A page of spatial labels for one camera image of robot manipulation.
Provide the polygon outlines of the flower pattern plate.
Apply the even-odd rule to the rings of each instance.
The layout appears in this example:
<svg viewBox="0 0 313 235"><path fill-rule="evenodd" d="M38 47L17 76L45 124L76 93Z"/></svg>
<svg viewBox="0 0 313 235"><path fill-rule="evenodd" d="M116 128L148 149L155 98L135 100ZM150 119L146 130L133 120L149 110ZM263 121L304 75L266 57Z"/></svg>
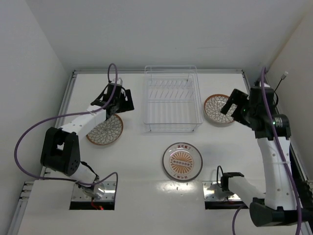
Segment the flower pattern plate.
<svg viewBox="0 0 313 235"><path fill-rule="evenodd" d="M123 128L121 117L114 115L94 127L86 137L91 143L104 146L115 142L121 136Z"/></svg>
<svg viewBox="0 0 313 235"><path fill-rule="evenodd" d="M228 99L229 96L224 94L213 94L209 96L203 104L204 116L217 124L233 123L235 120L231 115L236 109L236 105L232 105L226 115L221 113L221 109L227 103Z"/></svg>

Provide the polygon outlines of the glass plate orange sunburst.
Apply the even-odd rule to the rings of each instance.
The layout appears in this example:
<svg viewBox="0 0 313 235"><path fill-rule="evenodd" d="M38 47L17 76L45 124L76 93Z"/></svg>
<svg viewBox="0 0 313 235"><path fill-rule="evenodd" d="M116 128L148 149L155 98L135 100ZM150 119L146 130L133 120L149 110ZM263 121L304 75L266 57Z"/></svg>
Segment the glass plate orange sunburst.
<svg viewBox="0 0 313 235"><path fill-rule="evenodd" d="M203 158L195 146L186 142L176 142L163 152L162 168L171 180L189 182L200 175Z"/></svg>

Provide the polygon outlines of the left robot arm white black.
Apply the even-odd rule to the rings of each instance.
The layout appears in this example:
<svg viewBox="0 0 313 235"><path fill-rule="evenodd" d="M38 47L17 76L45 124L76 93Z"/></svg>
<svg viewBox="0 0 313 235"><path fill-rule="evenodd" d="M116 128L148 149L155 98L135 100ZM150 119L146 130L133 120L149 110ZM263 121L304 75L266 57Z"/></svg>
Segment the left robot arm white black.
<svg viewBox="0 0 313 235"><path fill-rule="evenodd" d="M131 91L120 84L109 83L85 114L59 128L51 127L46 131L41 164L68 176L84 194L100 199L104 195L104 185L93 169L81 161L80 140L116 113L132 110Z"/></svg>

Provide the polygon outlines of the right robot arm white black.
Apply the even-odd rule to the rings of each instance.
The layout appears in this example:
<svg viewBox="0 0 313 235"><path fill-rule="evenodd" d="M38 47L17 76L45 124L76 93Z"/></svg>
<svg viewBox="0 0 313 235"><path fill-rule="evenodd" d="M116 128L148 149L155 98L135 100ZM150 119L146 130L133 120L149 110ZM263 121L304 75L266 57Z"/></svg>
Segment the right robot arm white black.
<svg viewBox="0 0 313 235"><path fill-rule="evenodd" d="M223 173L221 188L240 197L257 227L301 225L312 216L309 210L297 206L296 189L288 175L290 124L284 114L268 117L267 112L274 109L273 98L274 90L269 87L253 87L249 94L234 89L221 110L226 114L236 105L233 119L254 131L263 159L266 192L260 192L239 172Z"/></svg>

